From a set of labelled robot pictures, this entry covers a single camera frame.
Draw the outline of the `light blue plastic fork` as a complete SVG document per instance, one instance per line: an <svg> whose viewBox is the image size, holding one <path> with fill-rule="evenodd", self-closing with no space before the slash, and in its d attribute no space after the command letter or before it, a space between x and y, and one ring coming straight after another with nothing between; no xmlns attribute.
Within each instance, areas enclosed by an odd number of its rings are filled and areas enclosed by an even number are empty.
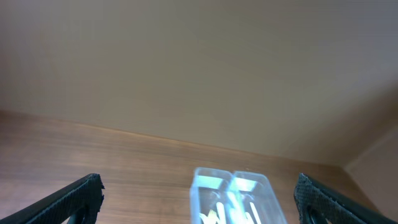
<svg viewBox="0 0 398 224"><path fill-rule="evenodd" d="M224 205L221 202L217 202L216 207L217 207L217 212L218 212L217 224L226 224Z"/></svg>

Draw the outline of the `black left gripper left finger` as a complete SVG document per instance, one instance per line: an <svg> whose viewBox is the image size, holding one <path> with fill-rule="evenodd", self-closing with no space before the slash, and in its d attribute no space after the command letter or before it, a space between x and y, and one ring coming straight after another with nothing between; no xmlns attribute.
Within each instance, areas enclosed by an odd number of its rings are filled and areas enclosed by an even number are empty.
<svg viewBox="0 0 398 224"><path fill-rule="evenodd" d="M1 219L9 224L96 223L104 185L99 174L88 174L28 207Z"/></svg>

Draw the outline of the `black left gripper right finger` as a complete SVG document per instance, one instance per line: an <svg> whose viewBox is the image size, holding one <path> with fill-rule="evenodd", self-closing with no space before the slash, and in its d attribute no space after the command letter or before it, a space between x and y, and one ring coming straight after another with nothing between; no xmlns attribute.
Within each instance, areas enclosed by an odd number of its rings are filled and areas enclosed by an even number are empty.
<svg viewBox="0 0 398 224"><path fill-rule="evenodd" d="M300 173L294 200L301 224L397 224Z"/></svg>

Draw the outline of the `white spoon crossed small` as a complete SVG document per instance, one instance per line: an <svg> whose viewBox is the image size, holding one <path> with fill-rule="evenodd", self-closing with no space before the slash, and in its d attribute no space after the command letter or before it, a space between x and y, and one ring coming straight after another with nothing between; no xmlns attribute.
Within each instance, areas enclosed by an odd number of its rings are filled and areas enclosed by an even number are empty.
<svg viewBox="0 0 398 224"><path fill-rule="evenodd" d="M249 203L251 211L252 211L252 215L248 216L248 220L252 223L252 224L261 224L261 219L260 216L258 214L258 211L256 209L256 206L253 202Z"/></svg>

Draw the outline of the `yellow plastic fork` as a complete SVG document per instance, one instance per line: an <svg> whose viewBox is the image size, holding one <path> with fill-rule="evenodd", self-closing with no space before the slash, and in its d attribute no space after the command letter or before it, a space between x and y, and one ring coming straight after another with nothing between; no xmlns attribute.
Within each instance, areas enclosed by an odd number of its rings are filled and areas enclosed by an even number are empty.
<svg viewBox="0 0 398 224"><path fill-rule="evenodd" d="M200 219L203 224L218 224L220 219L217 216L217 213L214 210L210 210L207 215L201 213L199 214Z"/></svg>

